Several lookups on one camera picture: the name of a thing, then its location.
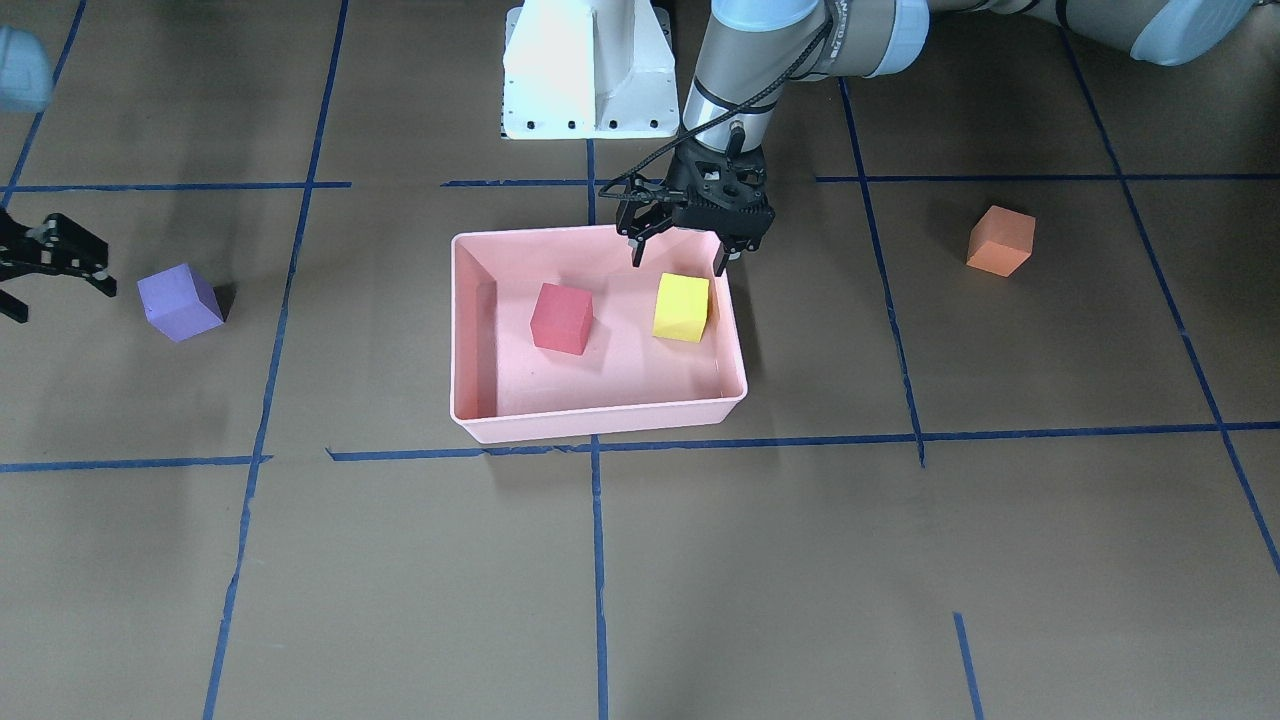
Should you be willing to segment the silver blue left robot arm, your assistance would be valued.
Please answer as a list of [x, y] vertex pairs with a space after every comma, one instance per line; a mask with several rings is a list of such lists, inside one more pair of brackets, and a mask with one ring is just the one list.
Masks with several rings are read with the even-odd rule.
[[669, 229], [719, 241], [713, 272], [755, 251], [774, 222], [763, 143], [787, 85], [896, 74], [920, 55], [932, 22], [988, 12], [1028, 15], [1126, 53], [1179, 67], [1230, 35], [1248, 1], [714, 1], [666, 177], [648, 160], [599, 191], [618, 208], [631, 263]]

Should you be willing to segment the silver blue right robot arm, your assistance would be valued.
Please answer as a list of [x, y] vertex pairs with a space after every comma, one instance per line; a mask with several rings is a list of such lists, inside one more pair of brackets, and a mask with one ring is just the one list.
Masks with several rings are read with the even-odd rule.
[[[28, 31], [1, 29], [1, 106], [4, 111], [37, 113], [52, 97], [52, 64], [40, 40]], [[109, 274], [109, 245], [59, 213], [36, 225], [17, 222], [1, 209], [1, 281], [26, 275], [69, 275], [86, 281], [108, 297], [116, 296]]]

